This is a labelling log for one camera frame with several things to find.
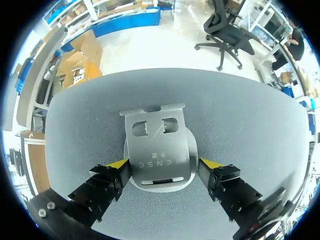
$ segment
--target storage box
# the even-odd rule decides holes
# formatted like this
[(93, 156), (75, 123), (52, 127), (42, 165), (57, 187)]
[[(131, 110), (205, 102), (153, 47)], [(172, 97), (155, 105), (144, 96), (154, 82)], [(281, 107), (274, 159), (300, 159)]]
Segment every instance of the storage box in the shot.
[(280, 79), (283, 84), (292, 84), (292, 73), (290, 71), (282, 72), (280, 74)]

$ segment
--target chair armrest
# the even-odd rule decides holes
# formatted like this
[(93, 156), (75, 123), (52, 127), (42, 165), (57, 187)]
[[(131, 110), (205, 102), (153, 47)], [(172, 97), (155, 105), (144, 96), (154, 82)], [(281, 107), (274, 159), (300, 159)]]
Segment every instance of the chair armrest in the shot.
[(233, 13), (233, 12), (232, 12), (232, 11), (230, 11), (230, 10), (226, 10), (226, 12), (227, 12), (228, 14), (230, 14), (230, 15), (234, 16), (234, 17), (237, 17), (237, 18), (243, 19), (241, 16), (239, 16), (239, 15), (237, 15), (237, 14)]
[(256, 35), (252, 34), (251, 32), (249, 32), (248, 30), (244, 29), (243, 27), (239, 27), (239, 29), (240, 29), (245, 35), (247, 35), (247, 36), (249, 37), (249, 39), (254, 39), (254, 40), (256, 40), (258, 43), (261, 43), (260, 39), (259, 39)]

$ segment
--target rectangular hole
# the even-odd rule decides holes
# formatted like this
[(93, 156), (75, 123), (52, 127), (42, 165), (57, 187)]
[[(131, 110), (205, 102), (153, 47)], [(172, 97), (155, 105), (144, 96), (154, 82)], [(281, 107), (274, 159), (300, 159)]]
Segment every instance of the rectangular hole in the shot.
[(184, 178), (182, 176), (180, 177), (174, 177), (174, 178), (167, 178), (167, 179), (161, 179), (161, 180), (147, 180), (147, 181), (141, 181), (142, 185), (156, 185), (156, 184), (169, 184), (169, 183), (175, 183), (180, 182)]
[(175, 133), (178, 131), (178, 121), (174, 117), (163, 118), (164, 134)]
[(132, 124), (132, 134), (136, 137), (148, 136), (147, 121), (137, 121)]

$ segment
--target screw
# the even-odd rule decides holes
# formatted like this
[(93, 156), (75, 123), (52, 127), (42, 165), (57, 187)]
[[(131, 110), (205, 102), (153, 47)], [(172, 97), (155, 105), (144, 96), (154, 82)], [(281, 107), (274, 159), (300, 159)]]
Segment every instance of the screw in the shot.
[(56, 205), (53, 201), (48, 202), (48, 204), (46, 205), (46, 208), (49, 210), (53, 210), (56, 208)]
[(38, 211), (38, 214), (41, 218), (45, 218), (47, 216), (47, 212), (43, 208)]

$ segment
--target person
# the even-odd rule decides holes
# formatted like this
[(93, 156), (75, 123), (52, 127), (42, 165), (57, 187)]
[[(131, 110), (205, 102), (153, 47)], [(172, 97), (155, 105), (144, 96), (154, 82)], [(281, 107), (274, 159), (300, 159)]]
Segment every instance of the person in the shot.
[[(302, 37), (302, 34), (300, 33), (297, 26), (294, 24), (294, 22), (289, 19), (289, 25), (293, 28), (292, 34), (289, 36), (289, 39), (287, 41), (287, 48), (289, 52), (292, 54), (293, 58), (298, 61), (301, 60), (304, 51), (305, 51), (305, 44), (304, 44), (304, 38)], [(274, 57), (276, 59), (275, 62), (272, 63), (272, 70), (278, 70), (283, 65), (285, 65), (288, 61), (286, 60), (285, 56), (280, 53), (280, 51), (276, 52), (274, 54)]]

